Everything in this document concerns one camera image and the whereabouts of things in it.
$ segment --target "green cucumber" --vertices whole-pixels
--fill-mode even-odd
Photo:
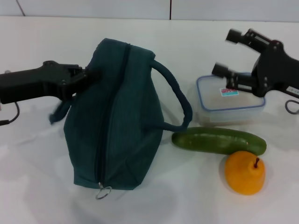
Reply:
[[[237,151],[262,155],[267,147],[265,140],[254,134],[217,127],[190,127],[174,133],[171,140],[180,148],[226,155]]]

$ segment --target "blue container lid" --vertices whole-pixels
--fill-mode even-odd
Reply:
[[[265,97],[227,89],[226,79],[213,75],[199,77],[196,86],[201,107],[208,112],[258,108],[266,104]]]

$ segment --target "zipper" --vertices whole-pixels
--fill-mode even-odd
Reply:
[[[109,97],[107,107],[104,111],[104,121],[103,124],[100,127],[100,139],[97,145],[97,152],[95,155],[95,180],[97,182],[100,182],[100,184],[103,186],[103,182],[105,180],[105,172],[106,172],[106,147],[107,147],[107,137],[108,137],[108,128],[109,128],[109,122],[111,117],[111,110],[114,103],[114,99],[117,95],[118,90],[120,89],[124,77],[125,77],[125,71],[126,66],[128,63],[128,56],[131,50],[131,45],[127,44],[124,50],[124,55],[122,59],[121,68],[117,77],[117,81],[114,85],[114,88],[112,90],[112,94]]]

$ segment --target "white tabletop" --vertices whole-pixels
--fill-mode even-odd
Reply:
[[[299,59],[299,24],[232,21],[147,21],[0,17],[0,73],[37,68],[43,61],[86,66],[105,38],[129,42],[156,53],[182,91],[211,73],[215,62],[251,71],[258,54],[225,42],[230,28],[254,28],[281,40]],[[152,72],[165,120],[177,124],[183,113],[171,88]],[[96,190],[73,184],[63,122],[48,115],[57,99],[20,102],[20,117],[0,127],[0,222],[4,224],[281,224],[298,222],[299,116],[284,109],[291,99],[270,92],[261,116],[230,126],[254,133],[268,144],[261,156],[267,167],[264,189],[254,196],[231,191],[223,178],[225,156],[175,148],[164,133],[143,183],[133,191],[113,190],[96,201]],[[15,107],[2,105],[0,119]]]

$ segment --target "zipper pull ring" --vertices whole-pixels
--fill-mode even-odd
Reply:
[[[109,195],[111,193],[111,190],[112,190],[112,187],[103,187],[103,184],[99,183],[99,191],[97,193],[97,195],[95,196],[95,199],[97,200],[101,200],[103,199],[104,197],[106,197],[107,195]],[[104,191],[104,190],[108,190],[108,192],[106,194],[104,194],[103,196],[100,196],[101,192]]]

